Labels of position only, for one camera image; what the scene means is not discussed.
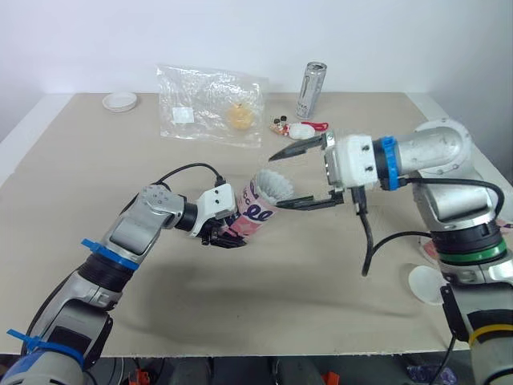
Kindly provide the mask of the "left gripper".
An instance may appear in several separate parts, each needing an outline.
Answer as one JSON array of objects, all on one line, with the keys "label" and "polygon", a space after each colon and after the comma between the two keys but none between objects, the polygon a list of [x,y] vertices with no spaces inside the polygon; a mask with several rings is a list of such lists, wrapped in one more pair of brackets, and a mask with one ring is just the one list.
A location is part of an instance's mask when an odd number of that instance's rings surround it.
[{"label": "left gripper", "polygon": [[[269,162],[292,158],[306,154],[311,148],[319,148],[324,153],[328,147],[335,144],[335,135],[332,131],[327,131],[319,136],[314,136],[306,140],[298,140],[287,147],[276,152],[269,157]],[[343,188],[335,188],[329,191],[329,197],[316,200],[314,196],[298,197],[283,201],[278,201],[276,207],[279,209],[313,211],[318,209],[327,209],[344,203]],[[220,232],[224,225],[224,220],[211,218],[204,222],[198,237],[202,245],[214,245],[224,249],[235,249],[246,246],[243,237],[232,235],[228,232]]]}]

